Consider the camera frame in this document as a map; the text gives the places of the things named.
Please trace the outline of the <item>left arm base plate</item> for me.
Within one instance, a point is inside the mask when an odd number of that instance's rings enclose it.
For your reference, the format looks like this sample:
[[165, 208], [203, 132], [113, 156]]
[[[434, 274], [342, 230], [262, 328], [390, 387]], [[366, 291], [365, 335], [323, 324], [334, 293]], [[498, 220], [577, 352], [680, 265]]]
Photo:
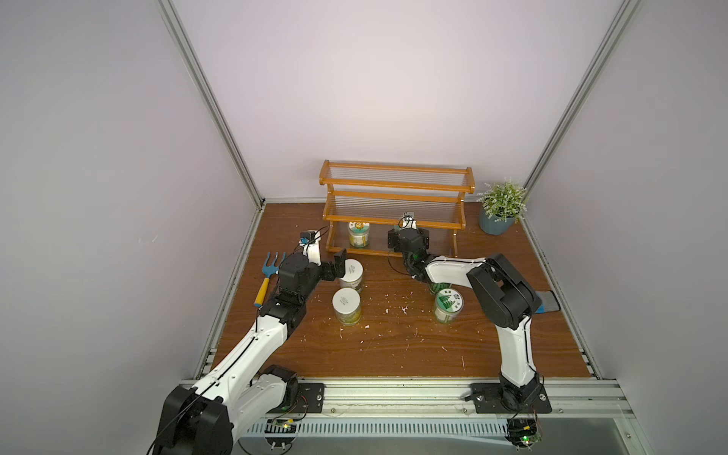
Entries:
[[320, 382], [303, 382], [298, 385], [297, 394], [291, 394], [269, 414], [297, 415], [320, 414], [323, 412], [326, 386]]

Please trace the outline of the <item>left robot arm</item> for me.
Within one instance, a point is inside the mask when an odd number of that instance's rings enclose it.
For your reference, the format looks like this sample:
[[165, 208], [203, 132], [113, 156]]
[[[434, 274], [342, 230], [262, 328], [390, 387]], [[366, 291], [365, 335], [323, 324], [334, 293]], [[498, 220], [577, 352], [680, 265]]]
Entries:
[[344, 276], [346, 259], [346, 250], [331, 262], [315, 260], [309, 251], [287, 257], [248, 333], [191, 388], [177, 386], [166, 397], [149, 453], [229, 454], [240, 436], [269, 411], [293, 406], [297, 375], [265, 364], [303, 321], [318, 284]]

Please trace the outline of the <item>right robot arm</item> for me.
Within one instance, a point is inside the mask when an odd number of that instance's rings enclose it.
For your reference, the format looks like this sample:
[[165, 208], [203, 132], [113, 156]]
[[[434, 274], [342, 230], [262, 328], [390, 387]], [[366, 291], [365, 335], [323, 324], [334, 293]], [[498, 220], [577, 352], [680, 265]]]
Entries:
[[390, 229], [387, 243], [402, 254], [411, 278], [426, 284], [464, 286], [474, 292], [485, 316], [497, 328], [504, 407], [517, 411], [538, 400], [542, 376], [535, 366], [530, 329], [541, 299], [511, 262], [500, 253], [477, 259], [432, 254], [426, 229]]

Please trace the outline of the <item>tall white tin can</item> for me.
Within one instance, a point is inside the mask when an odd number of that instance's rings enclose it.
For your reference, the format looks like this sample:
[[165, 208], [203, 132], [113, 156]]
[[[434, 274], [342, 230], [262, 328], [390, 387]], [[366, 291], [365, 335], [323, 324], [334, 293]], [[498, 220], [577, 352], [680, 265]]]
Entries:
[[361, 318], [360, 295], [354, 288], [341, 288], [333, 295], [333, 309], [339, 321], [347, 326], [356, 325]]

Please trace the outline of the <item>sunflower seed jar yellow label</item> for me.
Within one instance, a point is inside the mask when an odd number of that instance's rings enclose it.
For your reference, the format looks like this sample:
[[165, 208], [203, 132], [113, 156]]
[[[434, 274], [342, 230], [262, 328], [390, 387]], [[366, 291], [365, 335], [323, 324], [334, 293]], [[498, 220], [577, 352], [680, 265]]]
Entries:
[[348, 224], [349, 244], [354, 248], [366, 248], [369, 245], [371, 225], [366, 222], [350, 222]]

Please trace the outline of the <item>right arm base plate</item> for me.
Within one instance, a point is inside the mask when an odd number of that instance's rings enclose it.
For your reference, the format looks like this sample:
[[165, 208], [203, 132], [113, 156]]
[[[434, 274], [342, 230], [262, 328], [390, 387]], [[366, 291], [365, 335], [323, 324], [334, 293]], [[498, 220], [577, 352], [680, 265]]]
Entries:
[[533, 383], [522, 388], [501, 383], [473, 383], [464, 401], [475, 406], [476, 413], [548, 414], [553, 411], [544, 386]]

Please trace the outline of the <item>green label jar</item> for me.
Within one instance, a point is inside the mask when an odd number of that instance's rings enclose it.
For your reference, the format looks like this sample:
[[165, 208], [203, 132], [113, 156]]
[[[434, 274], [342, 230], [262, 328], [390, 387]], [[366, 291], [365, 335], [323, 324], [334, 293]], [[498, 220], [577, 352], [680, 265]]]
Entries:
[[341, 288], [351, 288], [360, 293], [363, 289], [363, 273], [362, 263], [356, 259], [347, 259], [345, 261], [344, 276], [339, 279]]
[[435, 295], [433, 314], [438, 322], [451, 323], [460, 315], [463, 307], [462, 294], [453, 288], [445, 288]]

